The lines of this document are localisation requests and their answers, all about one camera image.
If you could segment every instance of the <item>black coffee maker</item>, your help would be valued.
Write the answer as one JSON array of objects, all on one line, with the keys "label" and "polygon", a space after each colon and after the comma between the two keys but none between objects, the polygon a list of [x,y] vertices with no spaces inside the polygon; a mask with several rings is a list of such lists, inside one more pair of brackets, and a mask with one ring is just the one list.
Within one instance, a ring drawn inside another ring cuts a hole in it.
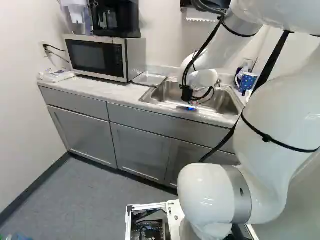
[{"label": "black coffee maker", "polygon": [[139,0],[90,0],[93,34],[141,38]]}]

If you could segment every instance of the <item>stainless steel sink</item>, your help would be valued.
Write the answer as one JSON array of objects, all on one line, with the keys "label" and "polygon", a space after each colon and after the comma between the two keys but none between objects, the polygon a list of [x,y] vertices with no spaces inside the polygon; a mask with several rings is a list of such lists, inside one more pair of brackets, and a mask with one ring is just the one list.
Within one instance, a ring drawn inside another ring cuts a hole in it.
[{"label": "stainless steel sink", "polygon": [[[174,107],[182,110],[193,110],[194,106],[181,100],[182,89],[179,83],[164,81],[157,88],[151,88],[141,98],[141,102]],[[196,111],[210,111],[217,114],[236,116],[241,112],[237,107],[236,96],[230,86],[222,85],[214,89],[214,94],[195,108]]]}]

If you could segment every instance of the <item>mug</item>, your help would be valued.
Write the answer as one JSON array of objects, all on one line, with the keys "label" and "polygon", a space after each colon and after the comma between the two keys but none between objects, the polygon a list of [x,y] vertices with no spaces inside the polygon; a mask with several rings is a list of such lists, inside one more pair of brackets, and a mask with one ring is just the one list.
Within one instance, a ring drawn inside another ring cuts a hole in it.
[{"label": "mug", "polygon": [[240,93],[250,90],[255,84],[258,75],[251,72],[244,72],[243,74],[238,74],[235,76],[235,84],[238,87]]}]

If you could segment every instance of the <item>gray carpet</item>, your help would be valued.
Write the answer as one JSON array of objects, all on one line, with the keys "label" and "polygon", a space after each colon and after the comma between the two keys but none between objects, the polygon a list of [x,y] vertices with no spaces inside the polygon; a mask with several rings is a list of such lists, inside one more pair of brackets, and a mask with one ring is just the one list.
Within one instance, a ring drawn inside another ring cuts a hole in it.
[{"label": "gray carpet", "polygon": [[34,240],[124,240],[128,204],[177,196],[69,159],[0,229]]}]

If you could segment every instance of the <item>faucet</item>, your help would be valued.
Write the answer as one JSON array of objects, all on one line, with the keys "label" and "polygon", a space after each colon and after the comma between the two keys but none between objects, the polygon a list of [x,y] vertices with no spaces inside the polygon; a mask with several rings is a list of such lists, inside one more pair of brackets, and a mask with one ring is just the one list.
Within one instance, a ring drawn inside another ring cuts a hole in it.
[{"label": "faucet", "polygon": [[213,85],[214,88],[220,88],[221,87],[221,79],[218,79],[216,83]]}]

